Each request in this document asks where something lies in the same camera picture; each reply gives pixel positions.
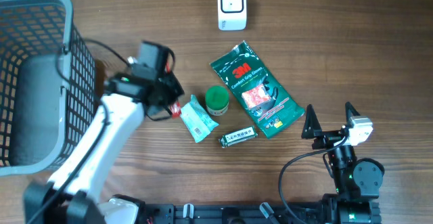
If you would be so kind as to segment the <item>mint wet wipes packet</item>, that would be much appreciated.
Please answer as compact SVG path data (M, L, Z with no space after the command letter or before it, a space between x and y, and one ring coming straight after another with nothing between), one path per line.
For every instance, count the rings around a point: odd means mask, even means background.
M180 117L196 143L205 139L219 125L201 107L195 95L191 95L190 101L181 108Z

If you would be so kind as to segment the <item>dark green snack bar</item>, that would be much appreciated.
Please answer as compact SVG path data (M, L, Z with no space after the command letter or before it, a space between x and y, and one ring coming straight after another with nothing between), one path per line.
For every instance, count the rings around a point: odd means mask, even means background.
M246 127L232 133L228 133L219 139L222 148L228 148L237 143L247 141L257 137L258 134L254 127Z

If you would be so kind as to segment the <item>red Nescafe sachet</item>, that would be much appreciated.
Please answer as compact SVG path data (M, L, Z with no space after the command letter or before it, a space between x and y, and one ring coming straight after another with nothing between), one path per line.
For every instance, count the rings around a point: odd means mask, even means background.
M181 115L181 106L179 102L175 102L170 106L170 111L172 113L173 118L180 117Z

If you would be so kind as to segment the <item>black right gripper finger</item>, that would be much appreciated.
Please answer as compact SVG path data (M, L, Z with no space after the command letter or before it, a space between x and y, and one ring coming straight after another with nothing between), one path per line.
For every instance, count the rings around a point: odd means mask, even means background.
M309 104L306 107L306 118L304 127L302 130L301 138L302 139L314 139L321 137L323 135L323 131L321 125L319 124L317 115L315 114L314 107L312 104Z
M350 102L345 103L345 111L346 111L346 122L349 125L353 125L355 123L355 119L357 119L358 116L360 116L360 114L357 112L355 107Z

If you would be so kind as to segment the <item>small orange white packet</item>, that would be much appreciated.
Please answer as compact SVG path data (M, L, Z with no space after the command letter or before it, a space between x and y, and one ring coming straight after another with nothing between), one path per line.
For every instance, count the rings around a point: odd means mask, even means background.
M242 93L242 99L247 105L249 110L268 102L271 99L271 96L267 93L265 86L260 84L253 89L245 91Z

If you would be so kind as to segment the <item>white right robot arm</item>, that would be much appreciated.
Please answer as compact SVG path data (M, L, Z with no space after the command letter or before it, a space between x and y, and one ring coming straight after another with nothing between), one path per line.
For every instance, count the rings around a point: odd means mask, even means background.
M313 139L314 150L325 150L323 160L336 193L325 194L317 203L317 213L307 214L308 223L382 222L379 204L385 169L371 158L358 159L355 146L367 141L373 123L360 115L350 102L345 104L346 124L341 129L324 131L312 105L306 108L301 138Z

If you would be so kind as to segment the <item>green 3M gloves packet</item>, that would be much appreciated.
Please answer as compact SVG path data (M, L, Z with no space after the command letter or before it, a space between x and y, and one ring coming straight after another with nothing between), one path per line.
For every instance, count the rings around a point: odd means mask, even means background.
M304 108L293 100L247 42L236 45L210 66L266 138L276 136L304 114ZM242 93L260 84L271 99L249 110Z

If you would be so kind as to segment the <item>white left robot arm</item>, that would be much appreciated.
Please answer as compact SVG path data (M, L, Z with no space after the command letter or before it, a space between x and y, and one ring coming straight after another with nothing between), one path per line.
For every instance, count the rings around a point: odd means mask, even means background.
M27 223L147 223L145 202L99 197L114 161L145 118L168 110L183 89L172 72L156 80L119 73L72 155L45 185L31 183L23 195Z

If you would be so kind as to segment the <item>green lid jar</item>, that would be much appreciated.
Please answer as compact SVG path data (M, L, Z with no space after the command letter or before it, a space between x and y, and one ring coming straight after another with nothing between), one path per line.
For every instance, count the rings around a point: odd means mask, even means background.
M206 108L213 116L222 116L229 107L229 94L224 87L210 87L205 94Z

